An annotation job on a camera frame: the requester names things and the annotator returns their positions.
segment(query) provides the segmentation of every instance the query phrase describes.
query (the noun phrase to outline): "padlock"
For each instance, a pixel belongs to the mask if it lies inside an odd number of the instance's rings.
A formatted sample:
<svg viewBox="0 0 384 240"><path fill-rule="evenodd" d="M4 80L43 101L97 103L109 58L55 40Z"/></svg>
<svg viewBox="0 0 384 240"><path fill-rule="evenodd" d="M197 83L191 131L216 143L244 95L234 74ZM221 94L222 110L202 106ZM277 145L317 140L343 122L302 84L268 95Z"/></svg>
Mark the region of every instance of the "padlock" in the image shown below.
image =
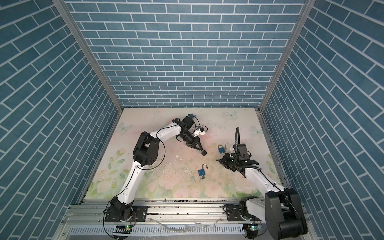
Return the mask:
<svg viewBox="0 0 384 240"><path fill-rule="evenodd" d="M205 167L208 169L208 166L204 163L202 165L202 169L199 170L199 176L200 176L200 179L203 180L205 178L205 171L204 171L204 165Z"/></svg>
<svg viewBox="0 0 384 240"><path fill-rule="evenodd" d="M223 145L219 144L217 147L218 147L218 152L219 153L225 153L225 149L223 148Z"/></svg>

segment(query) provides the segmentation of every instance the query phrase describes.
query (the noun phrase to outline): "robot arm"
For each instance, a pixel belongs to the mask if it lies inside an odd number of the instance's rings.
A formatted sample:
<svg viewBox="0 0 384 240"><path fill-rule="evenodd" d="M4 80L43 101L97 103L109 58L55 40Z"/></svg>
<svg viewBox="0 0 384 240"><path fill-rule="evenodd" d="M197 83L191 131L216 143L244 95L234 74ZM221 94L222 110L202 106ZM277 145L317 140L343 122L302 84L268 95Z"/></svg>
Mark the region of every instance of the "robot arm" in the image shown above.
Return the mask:
<svg viewBox="0 0 384 240"><path fill-rule="evenodd" d="M226 153L219 163L233 172L239 171L265 194L265 200L258 197L242 198L239 203L241 216L244 219L257 217L265 222L276 240L306 234L308 228L299 194L294 189L277 184L263 173L255 160L250 160L246 145L240 143L239 128L236 129L235 138L234 153Z"/></svg>
<svg viewBox="0 0 384 240"><path fill-rule="evenodd" d="M193 119L186 116L182 121L178 118L174 119L168 126L156 132L142 132L133 150L133 163L128 178L120 193L110 200L111 205L104 213L113 214L114 219L122 222L131 218L135 193L145 171L151 169L149 166L157 159L159 142L163 143L171 137L180 136L188 147L199 150L205 156L207 152L203 149L198 137L198 135L204 135L205 132L198 128L191 133L189 129L193 124Z"/></svg>

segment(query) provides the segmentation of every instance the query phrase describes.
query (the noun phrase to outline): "blue brick wall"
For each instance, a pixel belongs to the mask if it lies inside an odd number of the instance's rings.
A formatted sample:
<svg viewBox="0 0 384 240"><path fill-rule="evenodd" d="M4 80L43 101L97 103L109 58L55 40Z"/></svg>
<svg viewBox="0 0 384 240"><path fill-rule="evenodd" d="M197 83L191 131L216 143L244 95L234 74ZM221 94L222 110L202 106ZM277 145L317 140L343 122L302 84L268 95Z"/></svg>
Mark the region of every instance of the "blue brick wall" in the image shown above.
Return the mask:
<svg viewBox="0 0 384 240"><path fill-rule="evenodd" d="M0 239L51 238L117 111L50 0L0 0Z"/></svg>
<svg viewBox="0 0 384 240"><path fill-rule="evenodd" d="M384 2L317 0L265 108L320 239L384 239Z"/></svg>
<svg viewBox="0 0 384 240"><path fill-rule="evenodd" d="M66 1L124 107L259 106L303 2Z"/></svg>

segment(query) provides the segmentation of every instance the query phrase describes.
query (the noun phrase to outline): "table surface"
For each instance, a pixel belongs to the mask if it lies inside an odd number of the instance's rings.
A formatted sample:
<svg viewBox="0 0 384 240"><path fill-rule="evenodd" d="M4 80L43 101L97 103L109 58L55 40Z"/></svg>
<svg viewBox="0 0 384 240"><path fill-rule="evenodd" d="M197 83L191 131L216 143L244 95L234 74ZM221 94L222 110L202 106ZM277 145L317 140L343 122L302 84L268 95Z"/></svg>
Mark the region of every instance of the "table surface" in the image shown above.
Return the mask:
<svg viewBox="0 0 384 240"><path fill-rule="evenodd" d="M110 199L118 194L130 172L133 148L143 131L153 132L167 126L172 119L183 119L194 114L208 132L200 136L203 148L191 149L174 137L165 144L166 157L154 170L148 170L135 198L222 198L261 196L258 189L239 172L221 166L217 146L227 145L227 152L235 143L236 127L240 128L241 143L246 143L251 159L275 181L280 183L269 148L253 108L125 108L113 132L106 152L91 182L86 199ZM160 143L156 166L164 156ZM205 179L200 180L198 170L207 164Z"/></svg>

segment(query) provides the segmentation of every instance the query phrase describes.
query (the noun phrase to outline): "metal rail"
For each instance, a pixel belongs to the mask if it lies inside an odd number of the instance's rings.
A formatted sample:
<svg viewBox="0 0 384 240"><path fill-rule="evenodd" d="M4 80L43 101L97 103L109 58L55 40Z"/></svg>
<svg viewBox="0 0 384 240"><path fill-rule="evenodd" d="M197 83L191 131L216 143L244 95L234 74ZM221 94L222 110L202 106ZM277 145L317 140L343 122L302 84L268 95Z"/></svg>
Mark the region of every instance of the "metal rail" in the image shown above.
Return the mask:
<svg viewBox="0 0 384 240"><path fill-rule="evenodd" d="M93 55L91 49L88 46L88 43L85 41L83 35L81 34L81 31L76 24L72 14L70 13L67 5L65 4L64 0L52 0L53 4L55 5L56 9L60 13L61 17L63 18L64 22L67 24L67 27L71 31L73 37L75 38L76 42L78 43L80 49L83 51L85 57L87 58L89 64L91 65L92 69L95 71L96 75L98 76L101 84L104 86L105 90L107 91L109 97L112 99L112 102L118 109L119 113L122 113L123 107L121 106L116 94L114 93L113 89L111 88L107 78L104 75L103 70L101 69L99 63L96 61L95 56Z"/></svg>
<svg viewBox="0 0 384 240"><path fill-rule="evenodd" d="M288 57L292 52L293 47L295 46L296 40L299 38L299 34L301 30L303 29L304 23L308 18L308 15L310 14L312 7L314 5L316 0L306 0L304 3L304 6L300 12L300 15L297 19L297 22L295 26L293 27L291 37L289 38L286 47L284 48L283 54L281 55L281 59L279 61L279 64L277 65L275 72L273 73L273 76L271 78L271 81L266 89L265 95L262 99L262 102L259 107L260 113L263 112L269 98L271 97L272 91L275 88L277 81L279 80L279 77L283 71L283 68L285 64L288 61Z"/></svg>

